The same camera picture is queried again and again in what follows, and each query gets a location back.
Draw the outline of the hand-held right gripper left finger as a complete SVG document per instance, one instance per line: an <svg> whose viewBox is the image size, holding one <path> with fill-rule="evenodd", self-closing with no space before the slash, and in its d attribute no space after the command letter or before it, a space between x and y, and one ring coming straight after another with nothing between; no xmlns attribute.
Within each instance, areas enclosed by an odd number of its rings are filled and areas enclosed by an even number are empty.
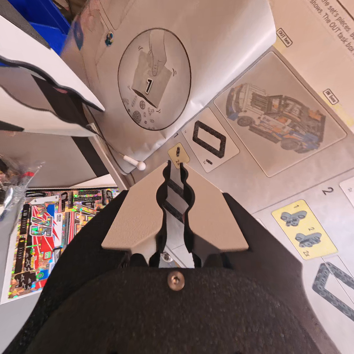
<svg viewBox="0 0 354 354"><path fill-rule="evenodd" d="M101 243L103 249L140 254L148 265L159 263L167 240L163 203L170 174L167 161L129 189Z"/></svg>

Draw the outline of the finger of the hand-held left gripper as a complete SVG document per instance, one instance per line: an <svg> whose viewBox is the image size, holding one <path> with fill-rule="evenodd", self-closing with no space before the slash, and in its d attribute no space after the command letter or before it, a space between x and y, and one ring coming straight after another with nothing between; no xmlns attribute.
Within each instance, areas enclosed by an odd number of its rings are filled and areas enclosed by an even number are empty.
<svg viewBox="0 0 354 354"><path fill-rule="evenodd" d="M92 108L105 111L98 98L52 48L47 48L5 17L0 18L0 56L5 64L28 68L54 86L78 95Z"/></svg>
<svg viewBox="0 0 354 354"><path fill-rule="evenodd" d="M1 66L1 130L91 137L82 103L28 70Z"/></svg>

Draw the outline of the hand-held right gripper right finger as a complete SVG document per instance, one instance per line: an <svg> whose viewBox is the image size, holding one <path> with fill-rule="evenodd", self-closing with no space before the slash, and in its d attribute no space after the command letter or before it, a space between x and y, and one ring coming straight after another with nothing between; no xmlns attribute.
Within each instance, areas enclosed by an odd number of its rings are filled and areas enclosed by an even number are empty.
<svg viewBox="0 0 354 354"><path fill-rule="evenodd" d="M180 165L184 213L184 243L194 265L201 268L208 257L242 252L249 245L223 192L187 164Z"/></svg>

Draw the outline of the lego instruction booklet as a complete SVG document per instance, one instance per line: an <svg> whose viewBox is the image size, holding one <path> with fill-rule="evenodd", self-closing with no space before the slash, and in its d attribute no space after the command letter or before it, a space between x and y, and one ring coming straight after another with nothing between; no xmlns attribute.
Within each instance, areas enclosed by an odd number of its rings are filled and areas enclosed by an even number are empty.
<svg viewBox="0 0 354 354"><path fill-rule="evenodd" d="M353 132L275 48L269 1L87 1L62 58L138 182L170 159L297 258L324 353L353 353Z"/></svg>

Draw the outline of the lego parts bag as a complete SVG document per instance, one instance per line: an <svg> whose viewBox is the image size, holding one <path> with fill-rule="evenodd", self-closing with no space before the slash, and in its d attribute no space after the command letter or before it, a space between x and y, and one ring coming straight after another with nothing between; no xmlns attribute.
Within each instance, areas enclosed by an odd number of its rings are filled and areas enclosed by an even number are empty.
<svg viewBox="0 0 354 354"><path fill-rule="evenodd" d="M5 155L0 156L0 220L23 198L29 183L45 164L35 161L25 164Z"/></svg>

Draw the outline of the blue plastic bin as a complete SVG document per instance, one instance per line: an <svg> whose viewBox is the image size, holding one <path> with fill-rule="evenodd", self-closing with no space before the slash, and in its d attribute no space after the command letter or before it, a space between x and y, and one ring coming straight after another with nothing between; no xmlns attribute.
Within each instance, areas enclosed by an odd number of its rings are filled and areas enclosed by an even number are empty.
<svg viewBox="0 0 354 354"><path fill-rule="evenodd" d="M70 26L85 1L9 0L9 3L60 55Z"/></svg>

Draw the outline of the holographic sticker sheet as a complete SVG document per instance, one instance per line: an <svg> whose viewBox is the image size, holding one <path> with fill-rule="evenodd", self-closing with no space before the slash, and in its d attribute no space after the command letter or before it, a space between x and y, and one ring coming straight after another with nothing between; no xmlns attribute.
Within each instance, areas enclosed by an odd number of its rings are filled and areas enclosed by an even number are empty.
<svg viewBox="0 0 354 354"><path fill-rule="evenodd" d="M10 238L1 304L39 293L77 233L117 187L29 189Z"/></svg>

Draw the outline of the white task instruction poster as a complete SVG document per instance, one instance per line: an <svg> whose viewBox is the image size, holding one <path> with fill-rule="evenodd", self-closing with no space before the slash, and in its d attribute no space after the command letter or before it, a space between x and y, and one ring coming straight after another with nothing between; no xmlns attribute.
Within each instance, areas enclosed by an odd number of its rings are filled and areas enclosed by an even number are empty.
<svg viewBox="0 0 354 354"><path fill-rule="evenodd" d="M271 0L275 48L354 131L354 1Z"/></svg>

